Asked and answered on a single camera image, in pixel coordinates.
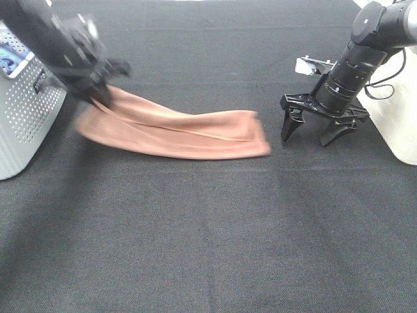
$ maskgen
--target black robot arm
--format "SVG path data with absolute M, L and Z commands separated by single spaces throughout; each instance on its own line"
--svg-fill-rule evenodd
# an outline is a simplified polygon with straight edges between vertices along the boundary
M 366 5 L 352 25 L 351 40 L 332 69 L 309 94 L 284 95 L 281 106 L 285 119 L 281 138 L 286 141 L 304 124 L 302 112 L 308 111 L 330 120 L 321 136 L 327 146 L 335 139 L 357 129 L 357 121 L 369 114 L 356 96 L 382 64 L 406 46 L 417 44 L 417 1 L 395 2 L 384 7 L 378 2 Z
M 128 74 L 127 63 L 107 58 L 89 16 L 62 22 L 49 0 L 2 0 L 0 20 L 77 97 L 93 97 L 106 106 L 111 99 L 106 80 Z

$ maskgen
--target black cable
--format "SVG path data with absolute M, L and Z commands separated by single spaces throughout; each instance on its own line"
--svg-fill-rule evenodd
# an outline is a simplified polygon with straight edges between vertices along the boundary
M 373 100 L 386 100 L 386 99 L 388 99 L 388 98 L 391 98 L 393 95 L 394 95 L 394 93 L 395 93 L 395 88 L 394 88 L 394 86 L 393 85 L 390 85 L 390 84 L 384 84 L 384 85 L 379 85 L 380 83 L 383 83 L 383 82 L 386 82 L 387 80 L 391 80 L 392 78 L 394 78 L 394 77 L 396 77 L 396 76 L 398 76 L 399 75 L 399 73 L 401 73 L 403 70 L 404 70 L 404 68 L 405 68 L 405 64 L 407 63 L 407 53 L 406 53 L 406 51 L 405 51 L 405 48 L 403 48 L 402 49 L 402 51 L 403 51 L 403 65 L 401 66 L 401 68 L 394 74 L 394 75 L 391 75 L 390 77 L 387 77 L 387 78 L 384 78 L 383 80 L 380 80 L 380 81 L 377 81 L 377 82 L 375 82 L 375 83 L 369 83 L 369 84 L 367 84 L 367 85 L 365 85 L 365 87 L 364 87 L 364 89 L 365 89 L 365 94 L 369 97 L 369 98 L 371 98 L 371 99 L 373 99 Z M 391 87 L 392 88 L 392 93 L 391 93 L 391 95 L 389 95 L 389 96 L 387 96 L 387 97 L 384 97 L 384 98 L 377 98 L 377 97 L 374 97 L 373 95 L 371 95 L 371 93 L 369 92 L 369 90 L 368 90 L 368 87 L 372 87 L 372 88 L 381 88 L 381 87 Z

